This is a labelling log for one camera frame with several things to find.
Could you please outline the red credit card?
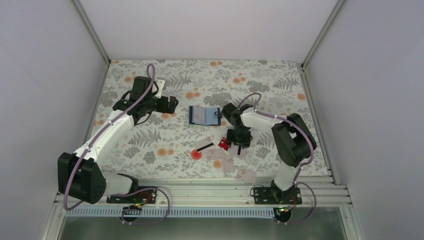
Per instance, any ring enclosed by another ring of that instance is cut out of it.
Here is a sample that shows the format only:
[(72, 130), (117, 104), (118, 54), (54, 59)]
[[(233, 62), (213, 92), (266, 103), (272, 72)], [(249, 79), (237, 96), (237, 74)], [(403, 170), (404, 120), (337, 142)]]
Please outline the red credit card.
[(227, 138), (223, 137), (220, 142), (218, 143), (218, 146), (222, 149), (224, 149), (225, 151), (228, 151), (230, 146), (227, 144)]

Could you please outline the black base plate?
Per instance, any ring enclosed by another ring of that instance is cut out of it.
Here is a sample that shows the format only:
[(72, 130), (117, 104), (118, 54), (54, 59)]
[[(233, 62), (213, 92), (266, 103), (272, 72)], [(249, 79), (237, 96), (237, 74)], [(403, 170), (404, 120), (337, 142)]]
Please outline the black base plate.
[(281, 191), (278, 187), (254, 187), (253, 198), (256, 205), (300, 205), (303, 203), (298, 187)]
[(139, 186), (138, 190), (146, 189), (143, 192), (131, 196), (108, 196), (106, 202), (108, 204), (154, 204), (156, 202), (157, 190), (151, 186)]

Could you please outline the floral card near rail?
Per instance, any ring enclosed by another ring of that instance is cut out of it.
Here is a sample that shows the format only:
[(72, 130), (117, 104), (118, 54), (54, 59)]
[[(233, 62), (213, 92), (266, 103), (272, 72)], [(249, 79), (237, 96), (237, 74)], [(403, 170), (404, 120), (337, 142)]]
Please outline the floral card near rail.
[(239, 168), (236, 172), (235, 178), (239, 181), (255, 184), (256, 183), (256, 177), (257, 172), (246, 169), (246, 168)]

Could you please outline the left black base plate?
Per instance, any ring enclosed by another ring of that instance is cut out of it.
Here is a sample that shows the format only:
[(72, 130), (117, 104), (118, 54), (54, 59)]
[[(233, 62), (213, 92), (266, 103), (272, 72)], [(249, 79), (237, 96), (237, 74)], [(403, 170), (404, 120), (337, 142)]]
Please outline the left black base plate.
[(154, 204), (156, 202), (157, 190), (151, 186), (139, 186), (138, 190), (146, 189), (143, 192), (131, 196), (108, 196), (106, 202), (108, 204)]

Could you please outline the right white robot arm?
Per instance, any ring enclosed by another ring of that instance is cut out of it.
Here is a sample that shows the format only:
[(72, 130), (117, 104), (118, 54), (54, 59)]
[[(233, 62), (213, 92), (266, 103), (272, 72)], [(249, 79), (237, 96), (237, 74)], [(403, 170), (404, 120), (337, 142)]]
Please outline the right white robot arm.
[(297, 186), (302, 167), (312, 162), (317, 148), (302, 117), (297, 113), (287, 117), (270, 115), (258, 111), (251, 104), (236, 107), (232, 103), (223, 107), (222, 115), (232, 125), (226, 134), (226, 143), (230, 148), (249, 148), (251, 129), (272, 135), (282, 163), (271, 181), (270, 195), (274, 202), (284, 203)]

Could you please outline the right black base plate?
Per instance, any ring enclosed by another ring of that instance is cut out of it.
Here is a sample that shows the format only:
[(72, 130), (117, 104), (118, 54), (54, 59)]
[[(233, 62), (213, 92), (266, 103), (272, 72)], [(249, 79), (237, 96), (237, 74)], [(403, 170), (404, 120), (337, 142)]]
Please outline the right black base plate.
[(303, 203), (298, 187), (281, 191), (278, 187), (254, 187), (253, 198), (256, 205), (300, 205)]

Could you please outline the floral patterned table mat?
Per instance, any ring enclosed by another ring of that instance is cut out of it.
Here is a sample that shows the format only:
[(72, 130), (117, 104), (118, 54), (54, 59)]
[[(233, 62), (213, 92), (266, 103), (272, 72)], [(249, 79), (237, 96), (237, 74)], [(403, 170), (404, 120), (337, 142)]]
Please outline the floral patterned table mat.
[(250, 147), (219, 148), (231, 128), (226, 104), (256, 104), (270, 115), (299, 114), (316, 130), (298, 66), (284, 60), (152, 60), (162, 94), (174, 96), (174, 113), (154, 112), (127, 131), (101, 163), (106, 173), (137, 178), (273, 177), (281, 160), (273, 134), (251, 129)]

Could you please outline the aluminium rail frame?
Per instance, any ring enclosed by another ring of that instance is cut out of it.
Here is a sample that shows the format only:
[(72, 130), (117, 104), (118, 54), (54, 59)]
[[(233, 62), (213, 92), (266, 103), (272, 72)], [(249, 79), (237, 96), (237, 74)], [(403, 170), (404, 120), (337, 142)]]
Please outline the aluminium rail frame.
[[(300, 207), (340, 207), (352, 204), (345, 185), (335, 185), (328, 177), (300, 177)], [(142, 186), (163, 190), (173, 207), (254, 207), (252, 184), (234, 178), (140, 179)]]

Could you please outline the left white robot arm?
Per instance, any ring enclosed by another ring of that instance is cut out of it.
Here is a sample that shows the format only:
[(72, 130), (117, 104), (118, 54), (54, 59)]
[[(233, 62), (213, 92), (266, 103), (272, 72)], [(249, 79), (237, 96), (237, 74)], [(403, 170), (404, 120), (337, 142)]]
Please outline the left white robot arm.
[(81, 147), (62, 153), (57, 160), (58, 191), (80, 201), (95, 204), (104, 196), (119, 195), (131, 203), (139, 197), (135, 177), (123, 173), (103, 173), (104, 163), (118, 141), (151, 113), (173, 114), (179, 101), (162, 94), (164, 79), (137, 76), (132, 89), (114, 104), (104, 124)]

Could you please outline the floral card in middle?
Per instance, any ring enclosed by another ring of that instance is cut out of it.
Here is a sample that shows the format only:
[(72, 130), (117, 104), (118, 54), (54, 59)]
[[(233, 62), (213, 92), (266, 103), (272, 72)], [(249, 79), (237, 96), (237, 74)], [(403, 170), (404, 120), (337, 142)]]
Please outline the floral card in middle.
[(224, 174), (232, 174), (235, 172), (235, 164), (234, 164), (234, 158), (233, 157), (227, 157), (221, 161), (222, 164), (222, 172)]

